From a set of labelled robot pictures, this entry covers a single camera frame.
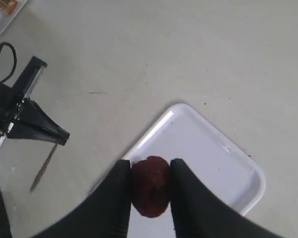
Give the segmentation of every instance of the white plastic tray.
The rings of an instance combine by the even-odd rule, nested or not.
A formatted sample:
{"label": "white plastic tray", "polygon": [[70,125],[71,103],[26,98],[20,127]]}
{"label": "white plastic tray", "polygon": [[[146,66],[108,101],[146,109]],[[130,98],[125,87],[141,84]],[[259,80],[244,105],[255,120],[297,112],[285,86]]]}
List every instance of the white plastic tray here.
{"label": "white plastic tray", "polygon": [[[262,170],[242,150],[186,104],[169,108],[123,159],[150,155],[183,159],[217,197],[245,215],[263,196]],[[129,238],[174,238],[170,206],[158,218],[142,217],[132,206]]]}

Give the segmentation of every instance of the white table surface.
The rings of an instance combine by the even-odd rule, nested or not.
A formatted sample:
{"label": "white table surface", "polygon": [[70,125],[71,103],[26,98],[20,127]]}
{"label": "white table surface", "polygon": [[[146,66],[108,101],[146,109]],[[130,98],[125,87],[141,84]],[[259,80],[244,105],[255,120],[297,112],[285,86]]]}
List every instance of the white table surface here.
{"label": "white table surface", "polygon": [[[15,238],[74,209],[174,102],[193,106],[264,170],[266,193],[247,217],[298,238],[298,0],[34,0],[3,40],[18,52],[14,80],[32,55],[49,64],[33,99],[71,133],[32,194],[53,145],[3,145]],[[10,63],[6,50],[1,69]]]}

